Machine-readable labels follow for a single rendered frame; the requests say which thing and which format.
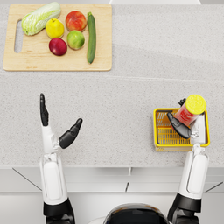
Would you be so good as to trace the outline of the wooden cutting board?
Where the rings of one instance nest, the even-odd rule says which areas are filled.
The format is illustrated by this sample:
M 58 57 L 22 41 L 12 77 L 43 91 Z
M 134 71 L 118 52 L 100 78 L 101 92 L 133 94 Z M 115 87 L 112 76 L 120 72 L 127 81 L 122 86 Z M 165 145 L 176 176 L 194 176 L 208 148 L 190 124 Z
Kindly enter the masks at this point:
M 67 13 L 78 10 L 92 13 L 96 23 L 96 52 L 94 62 L 87 61 L 88 48 L 69 48 L 65 55 L 53 55 L 48 44 L 50 39 L 44 31 L 34 36 L 23 36 L 21 52 L 15 52 L 18 21 L 36 10 L 39 3 L 14 3 L 9 8 L 8 25 L 3 56 L 6 71 L 108 71 L 112 67 L 112 6 L 108 3 L 63 3 L 59 20 Z

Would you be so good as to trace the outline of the dark red apple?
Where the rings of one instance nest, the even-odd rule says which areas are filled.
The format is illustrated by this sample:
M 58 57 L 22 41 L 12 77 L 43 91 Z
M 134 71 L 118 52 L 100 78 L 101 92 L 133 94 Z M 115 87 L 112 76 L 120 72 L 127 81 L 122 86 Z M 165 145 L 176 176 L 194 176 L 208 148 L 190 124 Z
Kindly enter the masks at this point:
M 67 44 L 61 38 L 53 38 L 49 42 L 49 50 L 56 56 L 62 56 L 67 52 Z

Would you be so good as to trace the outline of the red potato chip can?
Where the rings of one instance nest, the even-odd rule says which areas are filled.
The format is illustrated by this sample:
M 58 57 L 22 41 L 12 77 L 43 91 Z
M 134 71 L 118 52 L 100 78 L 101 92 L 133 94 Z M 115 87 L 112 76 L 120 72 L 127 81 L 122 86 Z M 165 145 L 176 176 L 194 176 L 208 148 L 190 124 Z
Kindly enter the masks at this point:
M 206 110 L 206 108 L 207 102 L 201 95 L 191 94 L 186 98 L 174 117 L 184 125 L 189 126 Z

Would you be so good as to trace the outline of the dark round robot body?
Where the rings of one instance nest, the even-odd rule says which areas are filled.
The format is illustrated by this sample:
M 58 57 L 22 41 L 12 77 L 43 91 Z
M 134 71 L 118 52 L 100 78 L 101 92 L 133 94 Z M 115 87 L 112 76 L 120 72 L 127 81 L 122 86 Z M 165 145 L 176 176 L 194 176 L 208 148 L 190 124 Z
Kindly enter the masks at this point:
M 170 224 L 170 222 L 154 206 L 129 203 L 113 208 L 103 224 Z

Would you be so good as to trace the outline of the green apple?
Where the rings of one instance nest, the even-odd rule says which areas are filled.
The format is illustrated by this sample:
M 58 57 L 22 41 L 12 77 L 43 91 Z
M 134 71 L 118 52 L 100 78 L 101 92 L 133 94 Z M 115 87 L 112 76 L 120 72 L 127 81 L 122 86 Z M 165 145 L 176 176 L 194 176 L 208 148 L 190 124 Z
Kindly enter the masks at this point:
M 80 31 L 70 31 L 66 39 L 69 47 L 74 50 L 82 48 L 85 43 L 84 35 Z

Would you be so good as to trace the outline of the white counter drawer fronts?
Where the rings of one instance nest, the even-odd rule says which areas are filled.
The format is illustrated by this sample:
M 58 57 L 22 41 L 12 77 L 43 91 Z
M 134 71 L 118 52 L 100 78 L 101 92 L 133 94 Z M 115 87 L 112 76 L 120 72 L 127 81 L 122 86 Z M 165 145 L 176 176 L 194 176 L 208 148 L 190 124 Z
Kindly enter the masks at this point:
M 175 193 L 181 167 L 66 167 L 70 193 Z M 0 193 L 41 191 L 38 167 L 0 168 Z

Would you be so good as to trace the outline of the green napa cabbage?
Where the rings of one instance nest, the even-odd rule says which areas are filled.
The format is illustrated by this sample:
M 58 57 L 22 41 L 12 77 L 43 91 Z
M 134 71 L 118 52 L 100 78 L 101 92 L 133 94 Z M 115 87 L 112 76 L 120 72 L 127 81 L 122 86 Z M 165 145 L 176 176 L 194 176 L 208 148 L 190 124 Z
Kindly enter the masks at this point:
M 22 18 L 21 26 L 25 35 L 32 36 L 46 27 L 46 23 L 51 18 L 57 18 L 61 13 L 60 4 L 52 2 L 39 7 L 26 14 Z

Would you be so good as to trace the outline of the green cucumber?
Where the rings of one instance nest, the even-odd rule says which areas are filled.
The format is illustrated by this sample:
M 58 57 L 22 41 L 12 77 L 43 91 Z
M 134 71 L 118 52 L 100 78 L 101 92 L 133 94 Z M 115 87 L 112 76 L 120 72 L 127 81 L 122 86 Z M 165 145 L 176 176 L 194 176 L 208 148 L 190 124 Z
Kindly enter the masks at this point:
M 95 17 L 91 12 L 87 14 L 87 26 L 88 26 L 88 47 L 87 47 L 87 62 L 92 64 L 95 59 L 96 50 L 96 27 Z

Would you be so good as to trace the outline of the yellow slatted basket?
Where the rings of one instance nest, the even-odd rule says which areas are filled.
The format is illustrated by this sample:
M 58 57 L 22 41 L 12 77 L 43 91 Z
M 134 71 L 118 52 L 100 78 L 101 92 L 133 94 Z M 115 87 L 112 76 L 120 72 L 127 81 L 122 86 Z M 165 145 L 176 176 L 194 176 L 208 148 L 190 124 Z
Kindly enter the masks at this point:
M 175 115 L 177 108 L 156 108 L 153 113 L 154 144 L 156 151 L 190 151 L 194 144 L 189 139 L 181 137 L 171 126 L 167 113 Z M 206 142 L 200 144 L 207 147 L 210 144 L 207 111 L 205 111 Z

